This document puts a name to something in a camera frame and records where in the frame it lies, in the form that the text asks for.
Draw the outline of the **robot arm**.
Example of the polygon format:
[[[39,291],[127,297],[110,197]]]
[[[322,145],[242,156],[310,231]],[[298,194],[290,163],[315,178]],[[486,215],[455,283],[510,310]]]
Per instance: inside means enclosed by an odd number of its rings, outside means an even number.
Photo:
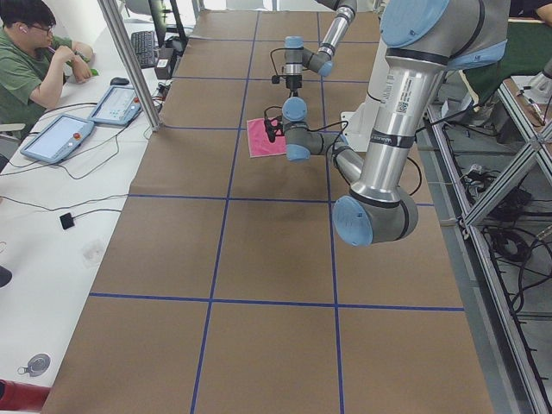
[[[507,43],[510,4],[506,1],[391,1],[380,20],[389,66],[383,95],[364,155],[342,135],[312,130],[307,106],[297,95],[301,72],[330,73],[336,48],[353,22],[353,1],[330,1],[336,12],[316,52],[299,36],[285,39],[285,78],[292,94],[282,107],[286,156],[330,157],[349,185],[336,200],[333,224],[353,246],[391,242],[417,225],[417,206],[399,186],[417,126],[445,72],[491,65],[502,59]]]
[[[318,3],[336,13],[319,48],[313,52],[304,46],[301,36],[287,36],[284,45],[284,71],[281,75],[273,76],[273,82],[276,82],[277,78],[285,80],[285,87],[291,97],[298,96],[298,91],[302,87],[304,69],[320,77],[326,77],[331,73],[336,49],[356,16],[355,0],[318,1]]]

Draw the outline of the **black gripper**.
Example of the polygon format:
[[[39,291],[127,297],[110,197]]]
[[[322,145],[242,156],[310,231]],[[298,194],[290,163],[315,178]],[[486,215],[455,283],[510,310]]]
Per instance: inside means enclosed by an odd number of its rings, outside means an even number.
[[[298,91],[302,88],[302,76],[300,74],[287,74],[285,86],[289,91]]]

